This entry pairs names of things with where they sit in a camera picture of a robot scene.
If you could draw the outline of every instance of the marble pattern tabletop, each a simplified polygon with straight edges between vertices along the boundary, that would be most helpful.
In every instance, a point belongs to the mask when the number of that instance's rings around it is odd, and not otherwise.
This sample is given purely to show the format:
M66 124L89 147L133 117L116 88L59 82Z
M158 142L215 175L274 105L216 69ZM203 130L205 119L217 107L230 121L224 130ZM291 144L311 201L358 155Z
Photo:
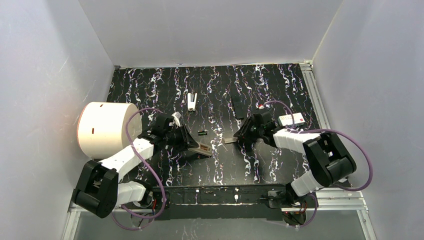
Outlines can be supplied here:
M194 112L187 110L187 93L197 93ZM180 112L191 136L212 145L213 155L164 149L148 162L165 186L218 186L286 184L308 169L304 155L258 142L253 146L224 144L243 124L235 119L231 95L240 95L248 116L252 108L269 100L281 100L293 113L302 113L303 129L319 124L299 64L228 65L207 67L125 68L114 72L108 102L134 103L165 113ZM282 105L270 105L275 119L287 114ZM142 114L143 126L156 113ZM207 135L198 136L198 130ZM156 185L145 166L133 171L137 179Z

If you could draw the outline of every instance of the white wall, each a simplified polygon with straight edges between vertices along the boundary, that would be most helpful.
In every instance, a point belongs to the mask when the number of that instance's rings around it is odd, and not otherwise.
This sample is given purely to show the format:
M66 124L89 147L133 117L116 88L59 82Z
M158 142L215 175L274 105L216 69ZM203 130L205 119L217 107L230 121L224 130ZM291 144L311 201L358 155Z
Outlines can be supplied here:
M113 69L77 0L0 1L0 239L62 237L78 117Z
M424 238L423 13L420 0L346 0L313 62L331 127L372 158L363 194L382 240Z
M79 0L114 65L311 59L342 0Z

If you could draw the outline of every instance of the cylindrical container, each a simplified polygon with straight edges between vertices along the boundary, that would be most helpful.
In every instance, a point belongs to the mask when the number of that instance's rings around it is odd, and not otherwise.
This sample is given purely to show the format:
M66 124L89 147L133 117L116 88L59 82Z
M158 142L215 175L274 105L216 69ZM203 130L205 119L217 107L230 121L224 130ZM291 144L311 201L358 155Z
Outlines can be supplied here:
M93 159L113 156L130 144L125 125L137 111L133 103L89 103L82 110L76 129L79 147ZM132 118L128 132L132 140L142 133L140 114Z

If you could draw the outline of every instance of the gray floor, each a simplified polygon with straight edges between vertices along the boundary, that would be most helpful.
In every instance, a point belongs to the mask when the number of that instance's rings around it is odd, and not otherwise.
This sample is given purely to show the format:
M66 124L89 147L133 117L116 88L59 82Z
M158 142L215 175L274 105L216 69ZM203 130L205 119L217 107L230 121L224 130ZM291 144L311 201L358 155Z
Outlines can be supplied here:
M117 219L131 227L130 215L117 212ZM296 230L263 219L179 219L155 221L143 231L119 228L111 216L100 219L82 212L76 240L364 240L364 232L355 210L318 211L314 221Z

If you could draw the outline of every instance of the robotic arm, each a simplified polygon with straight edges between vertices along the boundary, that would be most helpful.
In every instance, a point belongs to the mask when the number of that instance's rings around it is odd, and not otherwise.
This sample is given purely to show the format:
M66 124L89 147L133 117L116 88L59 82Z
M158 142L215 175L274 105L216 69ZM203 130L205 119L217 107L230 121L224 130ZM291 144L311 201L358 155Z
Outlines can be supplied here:
M289 204L308 193L329 187L356 171L357 166L335 133L300 133L277 126L271 113L260 106L234 134L237 140L254 143L257 139L275 148L284 148L306 155L310 170L286 185L280 197Z
M155 122L133 141L136 151L144 159L151 158L165 146L171 146L178 152L190 150L212 155L209 146L196 142L186 126L180 124L180 116L178 112L173 115L159 114ZM141 201L147 191L144 185L135 181L120 183L140 163L131 145L99 162L88 161L71 200L100 218L108 216L115 206Z

